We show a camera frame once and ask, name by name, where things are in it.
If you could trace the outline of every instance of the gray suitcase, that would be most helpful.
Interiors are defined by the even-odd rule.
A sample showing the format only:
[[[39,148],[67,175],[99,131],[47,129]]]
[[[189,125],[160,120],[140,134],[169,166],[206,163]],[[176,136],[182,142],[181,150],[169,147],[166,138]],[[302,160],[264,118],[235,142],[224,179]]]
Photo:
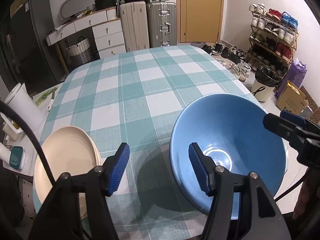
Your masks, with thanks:
[[[147,4],[150,47],[177,45],[177,6],[174,2]]]
[[[120,5],[121,25],[127,52],[148,49],[148,23],[145,2]]]

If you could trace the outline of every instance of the cardboard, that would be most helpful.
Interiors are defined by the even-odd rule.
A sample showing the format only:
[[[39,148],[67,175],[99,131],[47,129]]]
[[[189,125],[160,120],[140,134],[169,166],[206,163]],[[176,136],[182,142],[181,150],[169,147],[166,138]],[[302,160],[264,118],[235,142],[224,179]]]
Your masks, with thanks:
[[[290,81],[282,91],[276,106],[282,111],[286,109],[293,114],[300,114],[308,105],[306,96]]]

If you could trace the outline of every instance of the beige plate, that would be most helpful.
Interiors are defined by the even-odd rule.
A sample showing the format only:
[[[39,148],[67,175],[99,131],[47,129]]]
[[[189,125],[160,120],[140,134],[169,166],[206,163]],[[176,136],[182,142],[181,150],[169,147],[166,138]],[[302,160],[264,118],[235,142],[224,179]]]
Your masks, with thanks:
[[[64,172],[71,175],[87,173],[93,167],[102,165],[100,154],[85,131],[75,126],[63,127],[52,133],[42,144],[42,150],[55,180]],[[34,182],[41,203],[44,202],[52,185],[37,156]],[[86,217],[85,194],[79,194],[80,216]]]

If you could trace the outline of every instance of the blue sneaker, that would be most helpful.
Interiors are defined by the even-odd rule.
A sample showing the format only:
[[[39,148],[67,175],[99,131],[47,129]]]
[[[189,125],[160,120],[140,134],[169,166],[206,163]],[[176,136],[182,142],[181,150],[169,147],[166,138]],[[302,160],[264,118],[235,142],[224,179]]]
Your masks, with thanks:
[[[281,21],[285,24],[288,24],[291,18],[292,17],[290,14],[288,14],[287,12],[283,12]]]
[[[293,17],[290,18],[288,25],[294,28],[295,30],[298,29],[298,21]]]

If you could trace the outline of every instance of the screw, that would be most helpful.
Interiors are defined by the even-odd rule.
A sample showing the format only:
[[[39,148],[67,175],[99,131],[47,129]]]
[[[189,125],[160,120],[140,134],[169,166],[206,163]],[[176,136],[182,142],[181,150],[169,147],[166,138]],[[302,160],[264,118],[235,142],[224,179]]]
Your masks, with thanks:
[[[259,177],[259,176],[258,176],[258,174],[255,173],[255,172],[250,172],[250,177],[253,178],[253,179],[256,179],[256,178]]]
[[[62,179],[67,179],[67,178],[69,178],[69,176],[70,176],[69,173],[64,172],[64,173],[62,173],[62,174],[60,175],[60,178],[62,178]]]
[[[103,167],[102,166],[96,166],[93,170],[95,172],[102,172],[103,171]]]
[[[217,172],[224,172],[224,167],[222,167],[222,166],[217,166],[217,167],[216,167],[216,171],[217,171]]]

